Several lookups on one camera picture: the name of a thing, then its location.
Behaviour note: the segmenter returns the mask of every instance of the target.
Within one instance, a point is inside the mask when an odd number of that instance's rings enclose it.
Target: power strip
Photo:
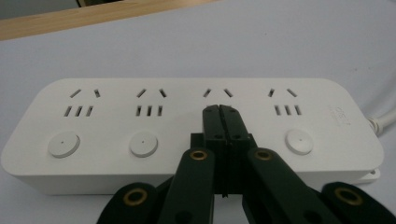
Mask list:
[[[175,173],[208,105],[236,108],[258,146],[310,187],[379,178],[383,148],[348,92],[308,78],[72,78],[42,90],[2,154],[46,194],[108,194]]]

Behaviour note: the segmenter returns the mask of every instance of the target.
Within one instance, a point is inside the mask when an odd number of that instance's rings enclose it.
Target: white table surface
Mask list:
[[[326,77],[375,117],[396,106],[396,1],[222,0],[2,41],[0,150],[66,77]],[[396,125],[380,141],[382,176],[361,187],[396,214]],[[94,223],[109,199],[42,195],[0,169],[0,223]],[[240,198],[217,198],[214,223],[248,223]]]

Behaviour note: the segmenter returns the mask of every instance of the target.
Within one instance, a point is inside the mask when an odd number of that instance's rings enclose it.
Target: white button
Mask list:
[[[306,132],[291,130],[286,134],[286,145],[292,152],[298,155],[306,155],[312,151],[314,141]]]
[[[157,138],[148,132],[136,133],[129,143],[129,149],[139,158],[151,156],[157,150],[157,146]]]
[[[79,137],[74,132],[60,133],[49,141],[49,154],[55,158],[65,158],[73,154],[79,146]]]

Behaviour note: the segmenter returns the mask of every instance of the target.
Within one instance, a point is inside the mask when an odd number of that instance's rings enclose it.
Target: white power strip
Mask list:
[[[1,162],[46,194],[157,186],[175,173],[191,133],[203,131],[208,105],[237,109],[258,146],[312,188],[379,177],[383,149],[350,95],[305,78],[63,79],[37,95]]]

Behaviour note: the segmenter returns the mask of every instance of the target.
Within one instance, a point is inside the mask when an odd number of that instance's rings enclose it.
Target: power cord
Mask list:
[[[396,107],[377,119],[367,119],[369,120],[370,126],[375,134],[379,136],[384,131],[384,128],[396,121]]]

